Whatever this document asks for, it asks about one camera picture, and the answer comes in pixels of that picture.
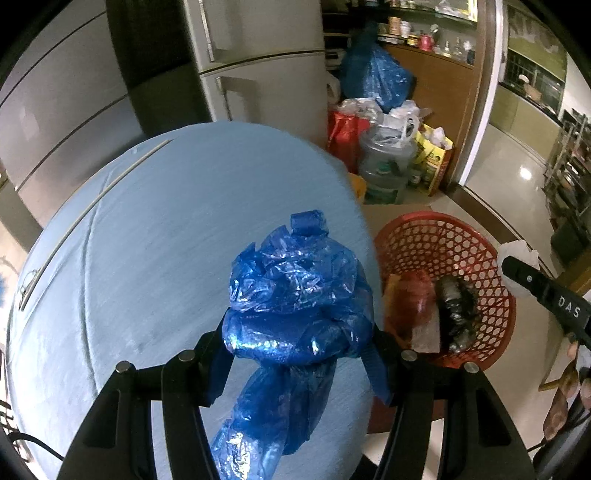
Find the blue plastic bag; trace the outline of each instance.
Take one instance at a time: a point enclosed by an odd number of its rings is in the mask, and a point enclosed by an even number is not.
[[[388,113],[408,98],[413,74],[375,40],[373,25],[359,35],[343,59],[340,85],[346,98],[373,98]]]
[[[319,210],[293,214],[291,228],[232,264],[223,340],[260,368],[212,442],[222,479],[270,480],[320,421],[337,358],[372,337],[372,292],[354,253],[328,237]]]

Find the brown wooden panel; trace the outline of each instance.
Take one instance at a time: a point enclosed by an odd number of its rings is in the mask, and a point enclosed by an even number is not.
[[[443,127],[456,144],[472,87],[474,69],[467,64],[417,48],[386,45],[386,50],[417,79],[412,99],[433,113],[425,120],[431,127]]]

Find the screw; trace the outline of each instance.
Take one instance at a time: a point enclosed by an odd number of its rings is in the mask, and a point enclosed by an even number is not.
[[[191,362],[195,358],[195,350],[183,350],[179,353],[178,359],[181,362]]]
[[[131,368],[131,364],[127,360],[122,360],[117,365],[115,365],[115,371],[119,374],[123,374],[127,372]]]
[[[466,370],[466,372],[469,374],[477,374],[480,368],[478,368],[478,365],[476,365],[474,362],[466,362],[464,364],[464,370]]]
[[[402,357],[402,360],[406,360],[407,362],[414,362],[418,358],[418,355],[414,350],[403,350],[400,356]]]

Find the red plastic basket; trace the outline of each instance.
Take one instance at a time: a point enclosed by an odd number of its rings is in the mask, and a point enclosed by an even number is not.
[[[445,213],[401,215],[380,230],[375,247],[382,282],[391,274],[426,270],[431,279],[461,275],[478,291],[482,323],[476,343],[463,353],[434,355],[437,365],[458,368],[467,361],[487,369],[501,356],[515,325],[515,299],[496,264],[496,249],[481,234]]]

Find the round table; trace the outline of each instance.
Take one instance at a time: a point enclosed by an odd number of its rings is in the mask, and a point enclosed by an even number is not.
[[[67,237],[24,311],[18,298],[13,304],[7,365],[17,423],[63,455],[115,364],[145,368],[192,348],[228,306],[232,260],[289,225],[292,213],[322,210],[330,236],[355,252],[380,291],[372,240],[343,166],[284,132],[239,122],[160,135],[97,172],[47,225],[19,288],[100,192],[166,139]],[[380,295],[374,302],[380,319]],[[202,409],[210,440],[255,368],[235,360],[223,395]],[[361,457],[372,396],[361,360],[338,360],[319,425],[298,452],[282,457],[274,479],[348,479]],[[152,425],[158,478],[168,479],[160,403],[152,404]],[[55,478],[60,462],[31,450]]]

